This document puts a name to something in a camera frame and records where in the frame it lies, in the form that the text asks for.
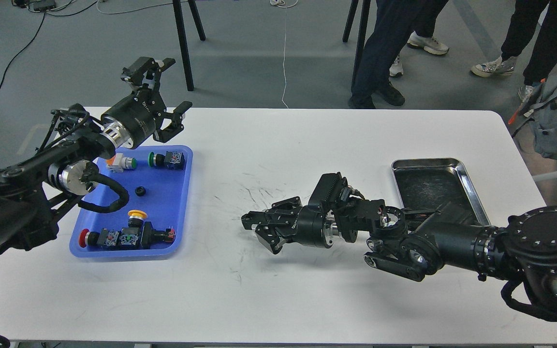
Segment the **sneaker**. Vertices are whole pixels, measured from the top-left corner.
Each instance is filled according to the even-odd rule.
[[[491,75],[507,76],[515,71],[515,63],[517,63],[517,57],[510,57],[506,61],[502,61],[502,57],[499,57],[495,61],[477,64],[471,67],[470,70],[474,75],[480,77],[490,77]]]
[[[411,33],[407,40],[409,48],[422,48],[432,55],[441,56],[448,53],[448,46],[439,42],[435,37],[419,37],[416,32]]]
[[[521,102],[525,103],[526,100],[530,98],[533,92],[534,92],[533,86],[524,85],[519,88],[519,90],[517,91],[517,95],[519,95],[519,99],[521,99]]]
[[[403,64],[401,64],[399,55],[396,55],[395,61],[393,62],[393,65],[391,65],[389,73],[391,77],[400,77],[403,75]]]
[[[390,105],[401,106],[405,104],[404,96],[401,94],[401,92],[396,90],[396,88],[393,87],[393,84],[391,84],[390,82],[388,82],[387,85],[378,88],[376,92],[379,93],[382,98]]]
[[[351,97],[349,101],[347,101],[347,105],[349,105],[350,109],[375,109],[375,104],[371,97],[364,101],[356,101],[354,97]]]

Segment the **person's leg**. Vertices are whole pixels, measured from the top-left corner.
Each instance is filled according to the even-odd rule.
[[[419,37],[433,37],[433,31],[435,30],[435,23],[438,19],[438,15],[442,12],[444,6],[448,0],[432,0],[430,5],[427,6],[427,9],[424,10],[426,13],[424,14],[422,23],[419,23],[414,31],[416,35]]]
[[[429,0],[422,9],[419,20],[414,23],[414,31],[407,40],[409,48],[421,48],[432,55],[440,56],[448,53],[448,46],[433,37],[438,15],[448,0]]]
[[[530,86],[546,78],[556,64],[557,1],[552,1],[537,36],[530,62],[524,70],[524,85]]]
[[[407,42],[412,22],[425,0],[377,0],[375,28],[362,52],[360,66],[352,86],[351,103],[371,102],[371,95],[389,84],[389,68]]]
[[[501,56],[495,61],[476,64],[471,72],[476,76],[511,75],[515,72],[517,57],[528,46],[539,23],[539,17],[549,0],[515,0],[515,13],[511,16]]]
[[[528,46],[549,0],[515,0],[515,13],[502,44],[502,61],[517,57]]]

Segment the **person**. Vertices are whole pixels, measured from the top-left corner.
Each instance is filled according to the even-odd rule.
[[[449,47],[433,37],[433,31],[435,30],[435,23],[438,19],[438,15],[442,12],[448,0],[432,0],[432,2],[433,4],[429,6],[428,9],[425,9],[427,12],[423,15],[423,21],[416,27],[407,40],[407,46],[409,48],[423,49],[425,52],[431,53],[432,55],[442,56],[448,53]],[[389,71],[390,77],[400,77],[404,74],[400,55],[400,53],[396,55],[393,65],[391,65]]]
[[[389,81],[389,70],[415,28],[429,14],[431,0],[376,0],[377,17],[367,39],[352,86],[348,105],[352,109],[374,109],[373,95],[379,93],[389,104],[401,106],[403,95]]]
[[[511,17],[500,57],[472,66],[471,72],[479,77],[508,76],[514,73],[517,57],[532,40],[540,14],[548,4],[530,62],[524,69],[524,85],[517,91],[522,102],[530,97],[534,88],[557,64],[557,0],[516,0],[515,13]]]

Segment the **white sneaker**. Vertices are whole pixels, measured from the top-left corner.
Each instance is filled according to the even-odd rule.
[[[515,63],[517,57],[510,57],[506,61],[502,61],[502,56],[491,62],[476,64],[471,67],[470,71],[476,76],[490,77],[491,75],[511,75],[515,71]]]
[[[517,95],[519,95],[519,99],[521,99],[521,102],[524,103],[528,98],[530,98],[533,92],[533,86],[524,85],[519,88],[519,90],[517,91]]]
[[[411,33],[407,40],[407,46],[410,48],[422,48],[432,55],[441,56],[448,53],[448,46],[439,42],[435,37],[419,37],[416,32]]]
[[[391,75],[391,77],[400,77],[401,75],[403,75],[403,64],[401,64],[401,60],[399,59],[399,55],[396,55],[395,61],[393,62],[393,65],[391,65],[391,68],[389,69],[389,73]]]

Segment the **blue plastic tray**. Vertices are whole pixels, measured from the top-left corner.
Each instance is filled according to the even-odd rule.
[[[184,153],[184,170],[170,170],[167,168],[152,168],[147,163],[150,152],[163,154],[166,151],[179,151]],[[103,159],[99,159],[100,173],[113,178],[128,190],[130,201],[119,209],[109,214],[81,209],[73,235],[70,238],[70,251],[78,258],[121,258],[136,256],[160,256],[172,253],[182,240],[184,227],[184,213],[188,198],[188,183],[191,178],[192,150],[183,145],[141,146],[135,150],[127,148],[118,149],[126,157],[137,159],[135,170],[124,170],[123,173],[112,173],[106,168]],[[137,196],[134,189],[143,186],[147,193]],[[105,185],[98,187],[84,197],[84,200],[98,205],[109,205],[117,199],[111,189]],[[134,250],[104,250],[97,246],[80,247],[79,235],[83,229],[99,232],[103,228],[121,230],[128,226],[128,211],[139,209],[147,213],[146,221],[152,222],[157,230],[166,228],[175,229],[173,243],[154,243],[150,249]]]

